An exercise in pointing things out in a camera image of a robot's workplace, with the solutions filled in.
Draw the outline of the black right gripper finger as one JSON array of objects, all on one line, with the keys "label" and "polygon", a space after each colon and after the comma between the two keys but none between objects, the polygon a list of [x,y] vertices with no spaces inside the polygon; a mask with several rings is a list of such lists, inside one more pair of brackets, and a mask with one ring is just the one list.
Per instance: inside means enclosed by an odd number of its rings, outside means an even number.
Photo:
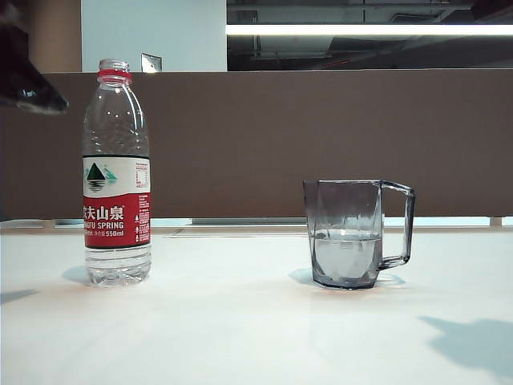
[{"label": "black right gripper finger", "polygon": [[1,16],[1,105],[42,115],[61,115],[68,101],[29,60],[11,18]]}]

